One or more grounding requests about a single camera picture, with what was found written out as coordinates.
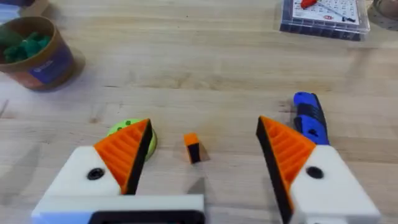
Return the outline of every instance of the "orange gripper pad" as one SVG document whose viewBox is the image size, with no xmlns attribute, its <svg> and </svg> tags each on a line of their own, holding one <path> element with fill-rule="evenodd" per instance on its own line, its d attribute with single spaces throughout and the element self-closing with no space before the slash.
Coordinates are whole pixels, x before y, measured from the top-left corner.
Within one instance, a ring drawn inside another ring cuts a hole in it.
<svg viewBox="0 0 398 224">
<path fill-rule="evenodd" d="M 184 143 L 187 147 L 188 156 L 191 164 L 200 162 L 200 143 L 195 133 L 184 134 Z"/>
<path fill-rule="evenodd" d="M 116 131 L 94 145 L 120 185 L 122 194 L 136 193 L 151 139 L 150 119 L 144 119 Z"/>
<path fill-rule="evenodd" d="M 261 116 L 284 186 L 290 186 L 315 148 L 315 143 L 292 128 Z"/>
<path fill-rule="evenodd" d="M 289 223 L 294 205 L 289 190 L 315 148 L 315 143 L 277 121 L 259 117 L 256 135 L 267 162 L 283 223 Z"/>
</svg>

